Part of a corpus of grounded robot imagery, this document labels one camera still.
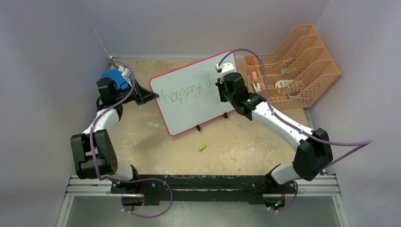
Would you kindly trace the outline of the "pink framed whiteboard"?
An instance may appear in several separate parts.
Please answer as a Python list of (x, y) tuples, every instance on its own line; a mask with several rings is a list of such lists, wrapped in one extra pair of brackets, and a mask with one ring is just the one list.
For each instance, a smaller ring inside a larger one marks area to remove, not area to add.
[(215, 54), (150, 79), (169, 135), (178, 135), (234, 110), (231, 104), (220, 101), (215, 85), (220, 77), (215, 67), (225, 55)]

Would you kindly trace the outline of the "green marker cap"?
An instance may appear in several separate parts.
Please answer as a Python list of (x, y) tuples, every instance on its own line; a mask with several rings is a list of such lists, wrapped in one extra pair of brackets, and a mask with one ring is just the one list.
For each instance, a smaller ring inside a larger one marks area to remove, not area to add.
[(199, 152), (202, 152), (204, 149), (206, 149), (207, 148), (207, 145), (203, 145), (203, 146), (201, 146), (199, 149), (198, 149), (198, 151)]

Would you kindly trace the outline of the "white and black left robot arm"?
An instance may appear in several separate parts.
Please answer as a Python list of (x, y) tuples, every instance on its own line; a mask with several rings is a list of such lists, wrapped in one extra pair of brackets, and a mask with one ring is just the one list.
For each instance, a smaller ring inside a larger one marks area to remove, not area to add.
[(121, 120), (123, 104), (134, 101), (138, 105), (157, 99), (158, 94), (143, 88), (137, 81), (131, 88), (118, 88), (111, 78), (97, 81), (99, 98), (96, 118), (80, 134), (73, 135), (70, 145), (74, 166), (80, 179), (113, 179), (122, 182), (128, 193), (140, 190), (141, 180), (132, 165), (118, 162), (109, 132)]

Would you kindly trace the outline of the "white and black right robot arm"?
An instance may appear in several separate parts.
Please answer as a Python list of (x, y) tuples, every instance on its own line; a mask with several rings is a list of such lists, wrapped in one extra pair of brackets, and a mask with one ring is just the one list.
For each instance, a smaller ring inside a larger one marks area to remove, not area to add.
[(228, 73), (215, 84), (221, 102), (230, 103), (238, 114), (267, 127), (295, 151), (293, 161), (279, 164), (265, 175), (270, 192), (278, 192), (293, 180), (313, 180), (333, 160), (325, 130), (303, 126), (270, 107), (265, 98), (248, 92), (240, 73)]

